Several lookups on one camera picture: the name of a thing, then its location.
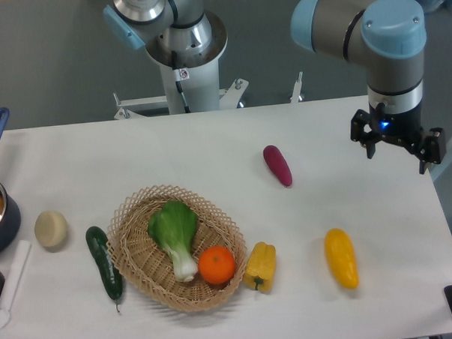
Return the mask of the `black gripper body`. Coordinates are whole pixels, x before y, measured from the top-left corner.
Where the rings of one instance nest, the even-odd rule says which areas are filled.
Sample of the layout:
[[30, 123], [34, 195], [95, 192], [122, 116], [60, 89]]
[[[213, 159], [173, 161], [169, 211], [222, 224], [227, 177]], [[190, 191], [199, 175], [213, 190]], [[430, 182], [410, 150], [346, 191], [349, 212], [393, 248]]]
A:
[[378, 137], [378, 142], [404, 148], [416, 158], [421, 149], [426, 149], [428, 165], [439, 165], [447, 152], [445, 130], [422, 127], [421, 105], [397, 114], [387, 113], [383, 103], [370, 106], [368, 112], [359, 109], [351, 120], [350, 133], [351, 141], [360, 143], [363, 148], [368, 139]]

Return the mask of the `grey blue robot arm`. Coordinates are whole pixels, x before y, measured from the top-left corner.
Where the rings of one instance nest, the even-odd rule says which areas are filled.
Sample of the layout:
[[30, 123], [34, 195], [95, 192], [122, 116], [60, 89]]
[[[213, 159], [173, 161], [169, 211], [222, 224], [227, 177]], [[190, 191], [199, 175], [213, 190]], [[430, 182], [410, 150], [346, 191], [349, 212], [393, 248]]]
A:
[[[172, 114], [226, 108], [218, 60], [227, 43], [223, 22], [204, 0], [113, 0], [103, 10], [110, 30], [159, 66]], [[290, 22], [293, 41], [365, 68], [369, 109], [351, 121], [353, 142], [375, 154], [390, 143], [414, 155], [421, 171], [445, 156], [442, 128], [424, 130], [424, 11], [415, 0], [300, 0]]]

